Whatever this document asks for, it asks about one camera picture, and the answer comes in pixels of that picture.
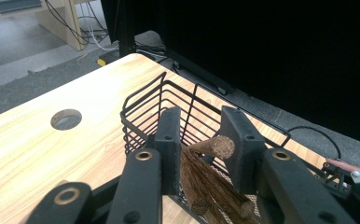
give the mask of screw hole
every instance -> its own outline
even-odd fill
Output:
[[[127,213],[124,217],[124,222],[129,224],[136,223],[139,220],[140,220],[140,213],[136,211],[131,211]]]
[[[288,161],[291,159],[291,156],[284,151],[273,151],[272,155],[274,158],[281,161]]]
[[[331,213],[320,212],[319,218],[322,219],[325,223],[336,223],[337,219]]]
[[[148,151],[142,151],[138,152],[135,157],[138,161],[148,161],[153,157],[153,154]]]
[[[78,198],[80,193],[81,192],[79,189],[73,187],[64,189],[55,196],[54,202],[58,205],[65,205],[72,203]]]

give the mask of metal wire mesh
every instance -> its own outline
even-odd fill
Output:
[[[124,132],[123,139],[126,143],[125,153],[127,155],[138,148],[144,147],[147,137],[157,131],[159,116],[162,111],[173,106],[181,108],[180,139],[186,146],[218,134],[221,117],[219,107],[222,105],[236,107],[247,116],[252,116],[264,122],[284,135],[284,140],[280,143],[266,138],[269,146],[279,147],[288,141],[289,134],[285,130],[235,105],[221,95],[200,85],[195,85],[193,90],[186,90],[169,80],[164,80],[164,78],[165,74],[155,78],[142,89],[130,95],[124,103],[120,116],[124,124],[122,131]],[[213,103],[211,99],[219,99],[219,103]],[[228,172],[220,159],[214,158],[210,165],[230,182]],[[248,195],[248,197],[254,203],[256,202],[256,196]],[[182,190],[180,190],[179,195],[171,198],[199,222],[205,222],[203,217],[198,217],[190,211]]]

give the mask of white cable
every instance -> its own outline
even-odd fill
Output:
[[[84,14],[84,9],[83,9],[83,6],[82,4],[80,4],[80,7],[81,7],[81,13],[82,13],[82,16],[83,16],[83,19],[84,19],[84,22],[86,23],[86,26],[87,26],[87,29],[88,31],[90,32],[90,35],[92,36],[93,38],[93,41],[95,42],[96,46],[98,46],[100,49],[102,50],[105,50],[105,51],[110,51],[110,50],[118,50],[118,47],[114,47],[112,49],[107,49],[107,48],[104,48],[102,47],[99,42],[95,39],[95,35],[93,34],[93,24],[87,22],[86,20],[86,16]],[[92,17],[91,17],[91,14],[90,14],[90,8],[87,6],[87,11],[88,11],[88,16],[89,16],[89,19],[92,20]]]

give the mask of wooden table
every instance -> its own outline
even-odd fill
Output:
[[[81,181],[93,189],[121,175],[125,163],[119,112],[125,98],[154,77],[192,90],[194,84],[152,62],[132,54],[80,77],[0,115],[0,223],[19,223],[61,181]],[[220,100],[210,97],[211,103]],[[82,115],[73,129],[58,131],[52,117],[64,109]],[[252,120],[270,139],[281,135]],[[288,149],[321,167],[324,159],[290,141]],[[164,223],[196,223],[168,197],[164,197]]]

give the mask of black cable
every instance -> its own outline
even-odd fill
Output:
[[[174,62],[172,64],[171,71],[175,72],[177,75],[180,75],[179,72],[176,69],[176,65],[174,64]]]
[[[165,61],[165,60],[167,60],[167,59],[169,59],[169,58],[166,57],[166,58],[164,58],[164,59],[161,59],[161,60],[157,61],[157,63],[162,63],[163,61]]]
[[[61,14],[59,14],[59,12],[55,9],[55,7],[48,1],[48,0],[45,0],[46,2],[46,5],[47,5],[47,8],[49,10],[49,12],[51,13],[51,15],[58,21],[60,22],[62,25],[64,25],[65,27],[67,27],[72,33],[72,35],[75,37],[75,39],[78,41],[79,44],[81,45],[87,45],[89,44],[89,41],[88,39],[86,40],[82,35],[79,35],[75,30],[73,30],[65,21],[65,19],[61,16]],[[53,13],[53,11],[55,11],[55,13],[61,18],[61,20]],[[79,37],[81,37],[84,41],[86,41],[87,43],[82,43],[78,38],[77,38],[77,35]]]
[[[90,5],[90,2],[88,2],[88,6],[90,7],[90,10],[92,11],[92,14],[93,14],[94,19],[98,22],[98,26],[99,26],[100,28],[102,28],[102,29],[106,32],[106,34],[108,35],[108,30],[107,30],[106,28],[104,28],[104,27],[102,26],[102,24],[99,22],[98,17],[96,16],[95,12],[93,11],[92,6]]]
[[[48,0],[45,0],[46,2],[46,5],[47,5],[47,8],[49,10],[49,12],[51,13],[51,15],[58,21],[60,22],[63,26],[65,26],[66,28],[68,28],[70,30],[70,32],[72,33],[73,37],[78,41],[79,44],[81,45],[88,45],[88,44],[91,44],[92,42],[90,42],[90,38],[92,37],[91,35],[89,35],[87,33],[87,31],[83,30],[82,28],[80,28],[80,32],[84,33],[85,36],[83,35],[79,35],[74,29],[72,29],[68,24],[67,22],[64,20],[64,18],[61,16],[61,14],[59,14],[59,12],[55,9],[55,7],[53,7],[53,5],[48,1]],[[90,3],[88,3],[88,6],[90,7],[91,11],[92,11],[92,14],[93,14],[93,17],[92,16],[82,16],[82,17],[78,17],[78,19],[80,18],[91,18],[91,19],[95,19],[97,22],[98,22],[98,26],[102,29],[102,30],[93,30],[93,32],[105,32],[104,35],[96,35],[96,37],[100,37],[100,40],[98,43],[102,42],[107,36],[108,36],[108,32],[107,32],[107,29],[104,28],[102,26],[102,24],[99,22],[98,18],[96,17],[96,14],[95,12],[93,11],[93,8],[92,6],[90,5]],[[85,43],[82,43],[77,37],[80,37],[82,38]]]
[[[309,127],[309,126],[296,126],[296,127],[291,128],[291,129],[289,129],[289,130],[287,130],[287,131],[288,131],[288,132],[291,132],[291,131],[294,131],[294,130],[296,130],[296,129],[309,129],[309,130],[313,130],[313,131],[315,131],[315,132],[318,132],[318,133],[322,134],[324,137],[326,137],[326,138],[332,143],[332,145],[334,145],[335,149],[336,149],[337,152],[338,152],[338,159],[340,159],[341,153],[340,153],[340,150],[339,150],[338,145],[337,145],[337,144],[335,143],[335,141],[334,141],[331,137],[329,137],[326,133],[323,133],[322,131],[317,130],[317,129],[313,128],[313,127]]]
[[[157,48],[157,49],[165,48],[164,45],[160,45],[160,46],[150,46],[150,45],[142,44],[142,43],[140,43],[140,42],[138,42],[138,41],[136,41],[136,40],[135,40],[134,42],[136,42],[136,43],[139,44],[139,45],[146,46],[146,47],[150,47],[150,48]]]

